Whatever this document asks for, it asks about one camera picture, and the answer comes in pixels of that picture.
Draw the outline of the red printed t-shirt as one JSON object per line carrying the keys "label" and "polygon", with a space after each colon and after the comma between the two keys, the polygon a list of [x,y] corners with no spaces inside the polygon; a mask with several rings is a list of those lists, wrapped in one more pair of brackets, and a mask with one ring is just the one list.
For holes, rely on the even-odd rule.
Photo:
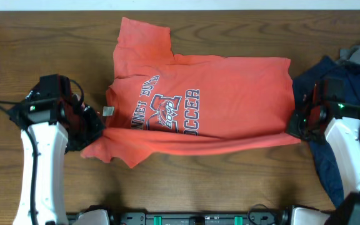
{"label": "red printed t-shirt", "polygon": [[182,55],[167,27],[124,17],[102,136],[81,155],[134,167],[153,153],[224,154],[297,143],[284,57]]}

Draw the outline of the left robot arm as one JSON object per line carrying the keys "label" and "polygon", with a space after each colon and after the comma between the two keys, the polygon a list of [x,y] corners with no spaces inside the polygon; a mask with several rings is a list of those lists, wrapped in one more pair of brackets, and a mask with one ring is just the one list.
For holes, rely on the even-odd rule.
{"label": "left robot arm", "polygon": [[15,224],[70,224],[63,198],[64,155],[80,151],[104,128],[83,97],[28,96],[10,109],[24,150]]}

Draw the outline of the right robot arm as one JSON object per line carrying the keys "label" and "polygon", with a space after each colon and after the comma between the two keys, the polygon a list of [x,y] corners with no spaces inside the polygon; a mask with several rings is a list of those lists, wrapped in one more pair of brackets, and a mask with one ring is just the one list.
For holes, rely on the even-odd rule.
{"label": "right robot arm", "polygon": [[333,212],[293,206],[287,224],[360,224],[360,107],[323,101],[295,110],[286,132],[304,141],[326,141],[339,169],[344,200]]}

